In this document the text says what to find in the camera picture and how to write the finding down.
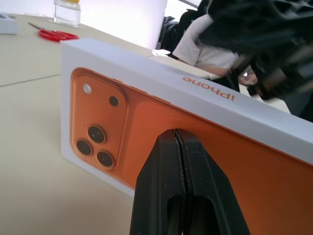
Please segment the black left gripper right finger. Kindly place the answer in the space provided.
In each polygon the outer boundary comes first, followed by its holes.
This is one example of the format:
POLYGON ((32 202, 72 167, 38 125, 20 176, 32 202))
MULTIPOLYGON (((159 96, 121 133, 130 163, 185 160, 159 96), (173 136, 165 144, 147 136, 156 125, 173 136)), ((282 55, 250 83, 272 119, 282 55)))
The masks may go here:
POLYGON ((176 130, 186 188, 183 235, 251 235, 231 183, 193 134, 176 130))

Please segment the white box dark phone print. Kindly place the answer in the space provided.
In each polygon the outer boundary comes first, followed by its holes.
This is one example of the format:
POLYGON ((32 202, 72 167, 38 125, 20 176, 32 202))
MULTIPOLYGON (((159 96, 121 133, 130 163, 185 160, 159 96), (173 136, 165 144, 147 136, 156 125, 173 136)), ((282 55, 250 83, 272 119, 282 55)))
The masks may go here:
POLYGON ((16 35, 18 33, 18 23, 14 16, 0 13, 0 34, 16 35))

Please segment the clear jar yellow lid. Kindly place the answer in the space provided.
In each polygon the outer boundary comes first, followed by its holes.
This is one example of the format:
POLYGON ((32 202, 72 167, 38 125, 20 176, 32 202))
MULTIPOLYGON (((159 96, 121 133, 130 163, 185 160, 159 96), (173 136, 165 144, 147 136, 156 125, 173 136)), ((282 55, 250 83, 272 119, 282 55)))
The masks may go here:
POLYGON ((81 19, 80 0, 54 0, 53 19, 57 24, 78 27, 81 19))

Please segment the seated bystander person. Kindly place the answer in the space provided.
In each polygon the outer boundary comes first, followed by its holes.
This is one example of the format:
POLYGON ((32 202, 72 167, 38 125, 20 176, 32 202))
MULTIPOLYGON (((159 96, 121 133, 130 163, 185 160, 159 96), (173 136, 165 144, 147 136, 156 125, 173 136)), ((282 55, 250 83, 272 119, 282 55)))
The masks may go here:
POLYGON ((200 44, 198 36, 212 22, 208 14, 194 20, 185 31, 173 55, 186 64, 222 77, 239 56, 225 49, 200 44))

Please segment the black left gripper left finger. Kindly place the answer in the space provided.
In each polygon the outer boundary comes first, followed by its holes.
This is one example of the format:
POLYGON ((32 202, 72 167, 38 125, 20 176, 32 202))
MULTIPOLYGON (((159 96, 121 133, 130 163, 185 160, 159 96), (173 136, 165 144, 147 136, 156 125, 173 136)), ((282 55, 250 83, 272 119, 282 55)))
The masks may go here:
POLYGON ((173 130, 159 135, 135 186, 130 235, 182 235, 184 181, 173 130))

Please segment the red handled scissors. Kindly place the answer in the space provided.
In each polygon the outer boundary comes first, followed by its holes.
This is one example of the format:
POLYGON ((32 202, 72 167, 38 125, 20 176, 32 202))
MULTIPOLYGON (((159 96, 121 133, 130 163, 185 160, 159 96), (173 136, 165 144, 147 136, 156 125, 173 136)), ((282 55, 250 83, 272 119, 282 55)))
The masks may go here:
POLYGON ((53 42, 60 42, 60 41, 67 41, 67 40, 76 40, 79 39, 79 36, 71 34, 71 33, 67 33, 67 32, 63 32, 63 31, 58 31, 58 30, 48 30, 45 28, 41 28, 37 25, 34 25, 30 22, 28 22, 28 24, 36 29, 38 29, 38 36, 49 40, 49 41, 53 41, 53 42))

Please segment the black office chair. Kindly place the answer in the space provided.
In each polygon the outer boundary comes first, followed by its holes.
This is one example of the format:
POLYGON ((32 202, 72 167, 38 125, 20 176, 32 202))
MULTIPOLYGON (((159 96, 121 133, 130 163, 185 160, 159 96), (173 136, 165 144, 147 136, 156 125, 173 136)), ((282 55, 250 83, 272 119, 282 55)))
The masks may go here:
POLYGON ((196 10, 188 9, 182 14, 178 22, 172 16, 163 17, 158 48, 172 53, 196 16, 196 10))

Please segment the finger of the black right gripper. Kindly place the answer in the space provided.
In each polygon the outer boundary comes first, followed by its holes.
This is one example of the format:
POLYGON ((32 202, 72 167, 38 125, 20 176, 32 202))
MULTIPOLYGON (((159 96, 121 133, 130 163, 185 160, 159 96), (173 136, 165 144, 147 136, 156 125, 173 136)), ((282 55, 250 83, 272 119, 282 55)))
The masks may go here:
POLYGON ((272 60, 267 63, 254 60, 251 63, 257 83, 249 90, 262 99, 272 99, 296 93, 299 87, 299 61, 272 60))

